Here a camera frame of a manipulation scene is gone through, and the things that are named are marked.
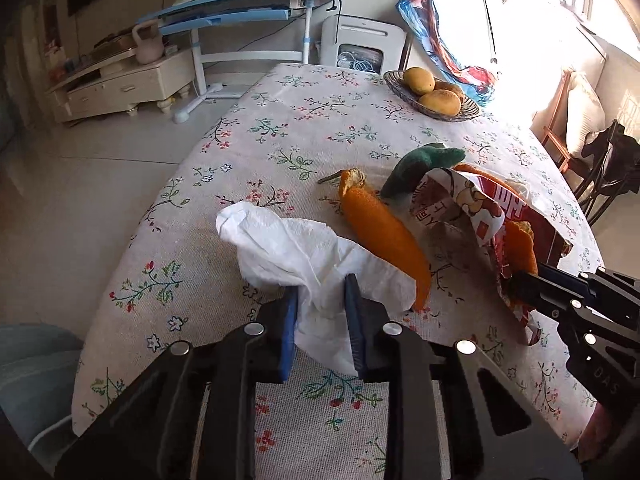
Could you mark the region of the large white tissue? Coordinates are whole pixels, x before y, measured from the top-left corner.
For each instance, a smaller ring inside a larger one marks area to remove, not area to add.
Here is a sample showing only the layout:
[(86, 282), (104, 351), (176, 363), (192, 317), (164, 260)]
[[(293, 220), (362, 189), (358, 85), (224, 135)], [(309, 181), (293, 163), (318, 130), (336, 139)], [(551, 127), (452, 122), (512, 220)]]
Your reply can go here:
[(239, 202), (219, 211), (219, 237), (236, 247), (239, 269), (256, 288), (298, 288), (295, 344), (321, 365), (356, 374), (344, 309), (344, 281), (355, 274), (363, 297), (390, 315), (409, 310), (416, 281), (323, 222), (281, 218)]

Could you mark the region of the yellow mango back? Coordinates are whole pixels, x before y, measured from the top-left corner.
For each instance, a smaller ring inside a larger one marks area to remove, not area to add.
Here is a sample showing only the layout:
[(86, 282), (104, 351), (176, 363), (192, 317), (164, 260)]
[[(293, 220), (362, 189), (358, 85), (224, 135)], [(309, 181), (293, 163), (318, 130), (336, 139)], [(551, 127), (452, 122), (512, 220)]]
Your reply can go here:
[(402, 80), (417, 96), (424, 96), (424, 94), (435, 90), (435, 78), (426, 68), (410, 67), (404, 71)]

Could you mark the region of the red snack bag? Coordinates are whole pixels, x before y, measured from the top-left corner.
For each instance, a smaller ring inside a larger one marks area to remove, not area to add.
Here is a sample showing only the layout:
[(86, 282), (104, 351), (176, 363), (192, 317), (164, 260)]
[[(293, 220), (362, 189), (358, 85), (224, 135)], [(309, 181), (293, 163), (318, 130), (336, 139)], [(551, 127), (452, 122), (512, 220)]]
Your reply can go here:
[(410, 214), (424, 226), (446, 222), (473, 234), (488, 255), (499, 296), (524, 328), (527, 343), (536, 344), (541, 329), (532, 318), (534, 307), (510, 289), (513, 275), (539, 275), (545, 264), (555, 268), (573, 244), (534, 207), (526, 187), (470, 164), (435, 168), (412, 192)]

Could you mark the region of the white cushion on chair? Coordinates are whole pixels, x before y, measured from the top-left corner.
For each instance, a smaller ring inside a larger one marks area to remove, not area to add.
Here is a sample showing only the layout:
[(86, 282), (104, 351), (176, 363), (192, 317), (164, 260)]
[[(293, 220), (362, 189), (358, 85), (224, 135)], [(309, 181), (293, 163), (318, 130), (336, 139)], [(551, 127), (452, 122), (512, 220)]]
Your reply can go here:
[(572, 73), (567, 92), (566, 149), (582, 158), (582, 149), (606, 128), (605, 112), (591, 84), (582, 73)]

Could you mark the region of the orange peel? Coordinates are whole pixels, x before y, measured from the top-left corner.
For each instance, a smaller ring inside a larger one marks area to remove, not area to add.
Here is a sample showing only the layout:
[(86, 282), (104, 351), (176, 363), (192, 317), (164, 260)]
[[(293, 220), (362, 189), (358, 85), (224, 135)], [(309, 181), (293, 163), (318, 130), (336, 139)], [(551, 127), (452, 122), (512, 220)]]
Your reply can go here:
[(430, 264), (405, 223), (369, 191), (358, 168), (340, 171), (338, 200), (359, 244), (414, 279), (416, 300), (411, 309), (423, 312), (431, 291)]

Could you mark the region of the floral grey tablecloth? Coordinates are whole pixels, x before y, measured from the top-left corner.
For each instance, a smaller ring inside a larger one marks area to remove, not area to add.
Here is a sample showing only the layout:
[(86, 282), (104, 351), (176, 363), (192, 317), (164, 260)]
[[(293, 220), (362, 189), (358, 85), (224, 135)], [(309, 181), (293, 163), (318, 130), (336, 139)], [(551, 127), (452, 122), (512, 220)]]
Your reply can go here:
[[(462, 148), (469, 165), (510, 184), (570, 243), (560, 266), (592, 271), (600, 250), (555, 163), (528, 129), (484, 116), (438, 122), (397, 99), (375, 75), (281, 64), (217, 119), (160, 189), (110, 284), (89, 330), (73, 397), (82, 434), (166, 347), (209, 344), (246, 322), (270, 293), (242, 279), (235, 250), (215, 229), (218, 211), (245, 200), (283, 218), (319, 221), (349, 236), (329, 175), (362, 170), (380, 188), (402, 156), (427, 143)], [(476, 341), (568, 446), (596, 406), (566, 370), (555, 324), (536, 317), (540, 339), (496, 291), (483, 248), (460, 226), (419, 226), (403, 200), (393, 211), (413, 228), (431, 265), (433, 288), (405, 326), (451, 344)]]

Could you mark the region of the wooden chair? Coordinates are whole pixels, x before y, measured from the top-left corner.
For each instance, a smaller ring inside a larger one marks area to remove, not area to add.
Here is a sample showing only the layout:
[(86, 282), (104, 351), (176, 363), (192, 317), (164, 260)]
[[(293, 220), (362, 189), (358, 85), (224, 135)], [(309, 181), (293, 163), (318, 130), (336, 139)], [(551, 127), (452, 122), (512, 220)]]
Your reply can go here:
[(572, 70), (563, 70), (558, 88), (548, 106), (535, 114), (532, 131), (561, 174), (573, 171), (579, 177), (585, 177), (588, 165), (573, 157), (566, 147), (568, 92), (573, 76)]

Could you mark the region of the yellow mango front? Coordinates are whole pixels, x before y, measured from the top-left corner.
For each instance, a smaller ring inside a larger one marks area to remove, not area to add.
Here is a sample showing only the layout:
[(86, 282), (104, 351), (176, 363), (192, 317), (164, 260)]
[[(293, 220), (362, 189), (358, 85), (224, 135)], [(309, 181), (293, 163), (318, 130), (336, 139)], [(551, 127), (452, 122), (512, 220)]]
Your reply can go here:
[(460, 99), (454, 92), (448, 90), (434, 90), (424, 94), (420, 97), (419, 102), (429, 110), (446, 116), (457, 116), (461, 110)]

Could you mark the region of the woven fruit basket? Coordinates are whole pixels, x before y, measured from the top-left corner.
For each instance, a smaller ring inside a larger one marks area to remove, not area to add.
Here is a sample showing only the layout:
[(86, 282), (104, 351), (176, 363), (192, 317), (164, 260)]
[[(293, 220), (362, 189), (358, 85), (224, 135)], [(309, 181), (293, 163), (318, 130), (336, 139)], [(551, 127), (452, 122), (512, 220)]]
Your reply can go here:
[(442, 122), (465, 122), (480, 117), (480, 106), (454, 84), (434, 80), (434, 88), (415, 92), (403, 70), (389, 70), (383, 75), (387, 87), (421, 114)]

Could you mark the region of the blue study desk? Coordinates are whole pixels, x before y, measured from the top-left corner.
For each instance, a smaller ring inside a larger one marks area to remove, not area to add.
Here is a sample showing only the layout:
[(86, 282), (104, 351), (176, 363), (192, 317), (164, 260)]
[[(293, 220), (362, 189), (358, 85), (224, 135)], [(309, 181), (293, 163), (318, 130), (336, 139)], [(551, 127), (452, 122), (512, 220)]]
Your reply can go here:
[[(217, 63), (241, 61), (296, 62), (307, 64), (311, 47), (311, 20), (314, 10), (337, 0), (192, 0), (139, 18), (133, 32), (146, 25), (155, 25), (163, 36), (186, 32), (195, 70), (194, 89), (198, 96), (182, 110), (174, 113), (174, 122), (181, 124), (207, 99), (236, 99), (220, 82), (208, 84), (205, 67)], [(298, 18), (304, 21), (302, 39), (295, 50), (239, 50), (234, 52), (204, 53), (200, 44), (200, 31), (212, 27), (253, 25), (265, 22), (291, 24)]]

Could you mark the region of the black folding chair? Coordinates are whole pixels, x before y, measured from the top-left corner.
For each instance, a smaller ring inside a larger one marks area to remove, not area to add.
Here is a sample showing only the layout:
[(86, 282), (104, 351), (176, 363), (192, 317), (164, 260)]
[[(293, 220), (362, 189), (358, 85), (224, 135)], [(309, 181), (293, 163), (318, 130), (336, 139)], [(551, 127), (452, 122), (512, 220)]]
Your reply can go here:
[(574, 194), (590, 226), (603, 216), (617, 196), (639, 193), (639, 142), (627, 136), (616, 119), (582, 148), (592, 167)]

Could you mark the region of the yellow mango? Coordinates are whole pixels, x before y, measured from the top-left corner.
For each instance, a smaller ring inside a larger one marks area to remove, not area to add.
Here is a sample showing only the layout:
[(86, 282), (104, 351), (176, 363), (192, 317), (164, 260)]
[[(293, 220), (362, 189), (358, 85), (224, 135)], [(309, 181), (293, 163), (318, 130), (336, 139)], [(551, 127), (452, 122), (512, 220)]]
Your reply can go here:
[(435, 78), (426, 68), (410, 67), (404, 71), (402, 80), (417, 96), (424, 96), (424, 94), (435, 90)]
[(424, 94), (420, 97), (419, 102), (429, 110), (446, 116), (457, 116), (461, 110), (460, 99), (454, 92), (448, 90), (434, 90)]

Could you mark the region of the pink kettlebell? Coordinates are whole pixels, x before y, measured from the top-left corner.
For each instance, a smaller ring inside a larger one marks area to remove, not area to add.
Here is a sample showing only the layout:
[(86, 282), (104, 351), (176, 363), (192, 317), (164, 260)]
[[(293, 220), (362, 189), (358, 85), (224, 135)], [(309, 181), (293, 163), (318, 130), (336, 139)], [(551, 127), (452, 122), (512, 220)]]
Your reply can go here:
[(163, 37), (158, 30), (157, 20), (149, 20), (134, 25), (131, 35), (137, 45), (136, 60), (139, 64), (150, 64), (163, 56)]

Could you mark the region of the colourful blue red towel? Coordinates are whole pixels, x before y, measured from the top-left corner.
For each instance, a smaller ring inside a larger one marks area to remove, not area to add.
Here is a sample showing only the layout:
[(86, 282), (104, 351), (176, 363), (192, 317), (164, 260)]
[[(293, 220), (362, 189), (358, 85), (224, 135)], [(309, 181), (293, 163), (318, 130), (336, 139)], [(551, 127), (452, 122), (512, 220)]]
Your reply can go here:
[(494, 94), (496, 76), (483, 66), (464, 64), (454, 56), (440, 32), (435, 0), (399, 0), (396, 9), (445, 80), (457, 84), (478, 105), (486, 106)]

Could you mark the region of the white tv cabinet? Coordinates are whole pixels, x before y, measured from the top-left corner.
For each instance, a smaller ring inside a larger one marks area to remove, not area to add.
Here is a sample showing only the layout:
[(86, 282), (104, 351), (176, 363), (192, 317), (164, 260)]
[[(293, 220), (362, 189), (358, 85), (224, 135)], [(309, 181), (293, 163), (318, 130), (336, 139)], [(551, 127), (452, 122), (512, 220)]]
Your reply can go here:
[(134, 116), (146, 103), (167, 114), (176, 99), (189, 96), (194, 78), (189, 50), (145, 65), (126, 52), (56, 84), (47, 99), (58, 124), (115, 113)]

